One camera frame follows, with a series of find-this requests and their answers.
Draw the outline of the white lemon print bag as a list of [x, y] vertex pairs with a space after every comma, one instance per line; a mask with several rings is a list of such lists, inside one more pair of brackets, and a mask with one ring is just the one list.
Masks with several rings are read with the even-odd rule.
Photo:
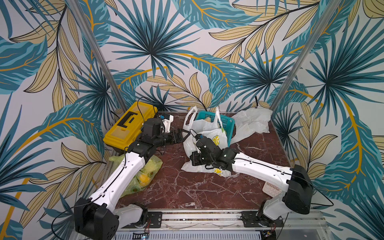
[[[184, 163], [182, 170], [189, 173], [215, 173], [220, 177], [227, 178], [231, 172], [226, 167], [220, 166], [219, 157], [222, 151], [228, 147], [228, 140], [224, 129], [219, 127], [220, 109], [215, 109], [214, 122], [196, 120], [197, 107], [193, 107], [187, 114], [183, 129], [190, 131], [191, 135], [184, 141], [183, 146], [189, 161]], [[213, 158], [212, 166], [192, 166], [190, 155], [198, 151]]]

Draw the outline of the green plastic bag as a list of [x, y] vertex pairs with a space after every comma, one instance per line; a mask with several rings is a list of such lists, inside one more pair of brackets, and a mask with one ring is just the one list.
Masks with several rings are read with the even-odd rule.
[[159, 172], [163, 161], [152, 156], [147, 162], [143, 157], [134, 152], [126, 153], [119, 157], [110, 157], [113, 163], [113, 172], [107, 180], [108, 193], [117, 197], [117, 193], [121, 193], [122, 197], [143, 191], [139, 184], [139, 176], [145, 174], [152, 180]]

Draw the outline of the yellow pear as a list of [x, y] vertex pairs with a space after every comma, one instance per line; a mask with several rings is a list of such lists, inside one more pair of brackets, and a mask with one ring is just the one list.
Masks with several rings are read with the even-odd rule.
[[139, 184], [140, 184], [140, 186], [142, 187], [142, 188], [144, 188], [144, 187], [146, 187], [147, 185], [149, 185], [150, 184], [150, 182], [151, 182], [151, 178], [150, 177], [148, 177], [147, 175], [145, 175], [145, 174], [141, 174], [140, 176], [139, 176]]

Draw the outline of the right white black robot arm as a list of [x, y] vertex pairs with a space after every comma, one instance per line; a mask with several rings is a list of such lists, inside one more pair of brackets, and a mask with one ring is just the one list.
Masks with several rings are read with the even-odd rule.
[[261, 218], [274, 221], [289, 212], [302, 215], [310, 213], [314, 187], [302, 166], [289, 168], [273, 165], [249, 157], [236, 149], [220, 149], [213, 140], [202, 135], [195, 137], [195, 144], [198, 150], [191, 155], [193, 165], [249, 175], [282, 191], [260, 207]]

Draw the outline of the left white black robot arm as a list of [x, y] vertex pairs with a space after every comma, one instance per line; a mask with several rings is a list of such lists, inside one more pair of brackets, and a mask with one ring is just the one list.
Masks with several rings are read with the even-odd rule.
[[144, 122], [136, 140], [125, 148], [124, 159], [106, 182], [88, 199], [74, 206], [75, 231], [91, 240], [111, 240], [128, 225], [146, 227], [148, 210], [141, 204], [116, 207], [131, 180], [156, 153], [157, 148], [183, 143], [191, 134], [184, 129], [171, 130], [173, 116], [151, 118]]

